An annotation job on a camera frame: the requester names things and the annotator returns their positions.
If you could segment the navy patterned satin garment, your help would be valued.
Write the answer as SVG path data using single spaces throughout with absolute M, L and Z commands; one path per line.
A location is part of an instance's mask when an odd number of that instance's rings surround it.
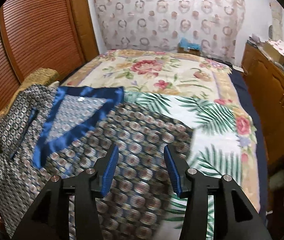
M 77 176 L 106 155 L 119 159 L 111 190 L 97 200 L 104 239 L 151 239 L 170 202 L 164 147 L 189 154 L 193 130 L 124 101 L 118 88 L 32 85 L 0 120 L 0 214 L 12 236 L 54 175 Z

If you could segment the palm leaf white blanket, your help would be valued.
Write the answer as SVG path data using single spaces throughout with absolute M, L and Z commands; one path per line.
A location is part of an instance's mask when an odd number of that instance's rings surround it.
M 214 178 L 228 174 L 242 184 L 241 148 L 232 110 L 204 99 L 156 93 L 126 92 L 125 101 L 192 128 L 188 165 Z

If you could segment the floral bed blanket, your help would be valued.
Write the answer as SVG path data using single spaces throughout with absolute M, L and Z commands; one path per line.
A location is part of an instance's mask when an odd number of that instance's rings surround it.
M 230 79 L 232 69 L 199 56 L 139 50 L 110 50 L 64 81 L 66 86 L 124 87 L 126 92 L 156 93 L 199 98 L 232 110 L 239 136 L 242 184 L 257 211 L 259 181 L 249 116 L 241 107 Z

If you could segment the navy bed sheet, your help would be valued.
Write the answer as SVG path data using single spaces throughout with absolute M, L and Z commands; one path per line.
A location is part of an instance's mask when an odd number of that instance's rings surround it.
M 268 207 L 268 170 L 266 146 L 262 133 L 261 121 L 253 105 L 252 97 L 243 79 L 242 73 L 237 70 L 233 70 L 229 76 L 237 92 L 241 107 L 249 116 L 250 135 L 254 135 L 256 138 L 254 146 L 255 149 L 252 150 L 252 153 L 254 153 L 256 158 L 256 167 L 258 172 L 260 205 L 259 216 L 263 223 L 266 224 L 266 213 Z

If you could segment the yellow patterned pillow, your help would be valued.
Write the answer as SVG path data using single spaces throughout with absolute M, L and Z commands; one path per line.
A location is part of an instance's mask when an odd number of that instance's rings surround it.
M 28 87 L 34 84 L 40 84 L 40 85 L 45 85 L 45 86 L 51 85 L 52 83 L 58 80 L 59 76 L 60 75 L 58 71 L 50 69 L 50 68 L 38 68 L 37 70 L 29 74 L 24 79 L 20 87 L 16 90 L 16 92 L 14 93 L 8 105 L 0 111 L 0 120 L 5 115 L 7 115 L 8 111 L 10 110 L 19 92 L 27 89 Z

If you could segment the long wooden sideboard cabinet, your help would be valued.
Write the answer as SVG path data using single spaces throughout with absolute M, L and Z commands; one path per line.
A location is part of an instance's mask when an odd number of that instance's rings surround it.
M 284 72 L 248 43 L 241 67 L 260 117 L 268 166 L 274 167 L 284 157 Z

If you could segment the blue cloth on box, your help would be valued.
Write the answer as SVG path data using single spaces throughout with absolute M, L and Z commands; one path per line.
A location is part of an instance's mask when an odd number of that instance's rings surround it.
M 199 44 L 191 43 L 186 38 L 181 38 L 179 46 L 184 50 L 189 50 L 189 49 L 201 50 L 201 46 Z

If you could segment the cardboard box with floral cloth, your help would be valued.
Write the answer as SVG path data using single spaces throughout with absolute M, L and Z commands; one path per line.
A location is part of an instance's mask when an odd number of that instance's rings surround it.
M 274 62 L 284 64 L 284 42 L 282 40 L 267 40 L 263 44 L 263 50 Z

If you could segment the brown louvered wardrobe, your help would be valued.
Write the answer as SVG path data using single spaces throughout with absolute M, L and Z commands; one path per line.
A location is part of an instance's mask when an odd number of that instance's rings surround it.
M 0 111 L 39 68 L 64 80 L 98 55 L 88 0 L 6 0 L 0 7 Z

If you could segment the circle patterned lace curtain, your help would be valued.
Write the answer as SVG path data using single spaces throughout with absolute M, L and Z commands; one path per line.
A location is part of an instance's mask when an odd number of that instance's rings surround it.
M 181 39 L 227 61 L 245 16 L 245 0 L 93 0 L 108 49 L 176 51 Z

